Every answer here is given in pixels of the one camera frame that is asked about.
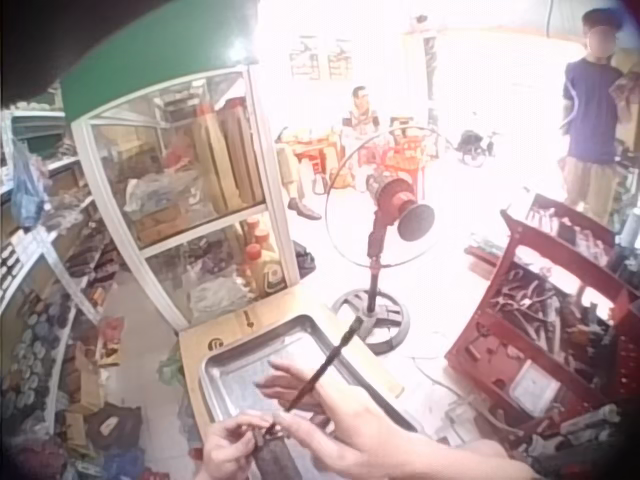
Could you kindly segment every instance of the bottle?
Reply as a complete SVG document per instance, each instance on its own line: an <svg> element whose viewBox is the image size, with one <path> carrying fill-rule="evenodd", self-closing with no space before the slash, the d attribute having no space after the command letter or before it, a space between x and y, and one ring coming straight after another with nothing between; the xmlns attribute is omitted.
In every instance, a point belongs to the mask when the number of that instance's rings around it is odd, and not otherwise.
<svg viewBox="0 0 640 480"><path fill-rule="evenodd" d="M245 253L260 297L267 297L286 287L284 272L276 254L263 251L257 243L248 245Z"/></svg>
<svg viewBox="0 0 640 480"><path fill-rule="evenodd" d="M256 243L260 245L262 251L276 253L276 249L273 247L271 240L269 240L269 230L266 228L258 228L255 232Z"/></svg>
<svg viewBox="0 0 640 480"><path fill-rule="evenodd" d="M256 230L260 228L260 219L258 217L249 217L247 219L247 230L249 231L249 238L247 243L251 245L256 243Z"/></svg>

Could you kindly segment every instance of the red tool rack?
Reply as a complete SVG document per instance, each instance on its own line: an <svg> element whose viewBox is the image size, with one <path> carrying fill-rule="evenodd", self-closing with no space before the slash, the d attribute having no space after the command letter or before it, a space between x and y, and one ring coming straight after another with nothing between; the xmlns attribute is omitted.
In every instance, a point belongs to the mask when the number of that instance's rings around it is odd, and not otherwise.
<svg viewBox="0 0 640 480"><path fill-rule="evenodd" d="M572 225L589 230L595 241L602 242L605 255L611 254L614 248L613 232L586 215L539 194L533 197L529 211L532 209L554 209L557 217L567 218ZM611 402L640 398L640 317L630 309L630 304L640 295L571 244L524 220L514 218L507 211L503 210L501 215L510 231L509 243L480 304L447 352L446 359L451 368L470 379L489 397L494 414L501 411L497 415L499 418L503 414L508 425L525 432L522 437L496 432L502 440L517 448L532 433L554 433L558 425L569 418ZM547 281L516 262L516 249L520 246L538 252L612 302L611 320L617 336L617 348L605 387L592 386L563 361L516 328L500 312L495 311L492 299L500 294L513 269L522 270L525 283L533 280L543 283ZM553 288L558 296L567 296L557 286L554 285ZM485 334L488 332L489 335L481 336L479 331ZM501 348L505 344L510 346L511 354L506 348ZM474 355L469 353L469 345L473 346ZM513 355L513 349L521 355ZM511 398L509 387L528 360L560 382L561 387L552 402L559 405L560 409L550 409L543 416L534 417Z"/></svg>

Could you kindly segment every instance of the glass display cabinet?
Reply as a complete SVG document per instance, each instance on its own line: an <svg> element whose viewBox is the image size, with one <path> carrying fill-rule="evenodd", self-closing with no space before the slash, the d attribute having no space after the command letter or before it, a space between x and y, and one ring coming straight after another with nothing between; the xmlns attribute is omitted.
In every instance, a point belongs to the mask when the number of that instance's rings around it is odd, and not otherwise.
<svg viewBox="0 0 640 480"><path fill-rule="evenodd" d="M253 68L177 78L72 123L109 233L176 330L299 280Z"/></svg>

